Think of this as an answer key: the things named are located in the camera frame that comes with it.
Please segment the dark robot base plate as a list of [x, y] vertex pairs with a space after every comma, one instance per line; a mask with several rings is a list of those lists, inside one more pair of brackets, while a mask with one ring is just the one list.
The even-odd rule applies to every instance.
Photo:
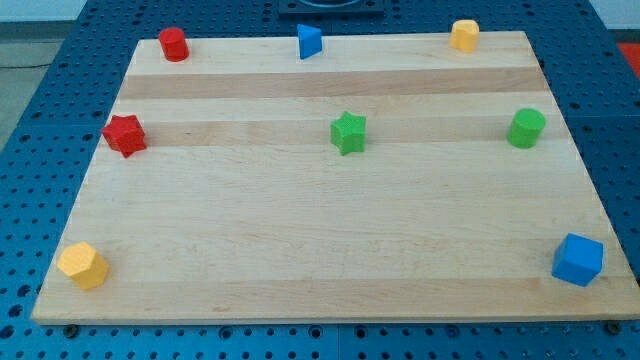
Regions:
[[277, 0], [280, 16], [380, 15], [385, 0]]

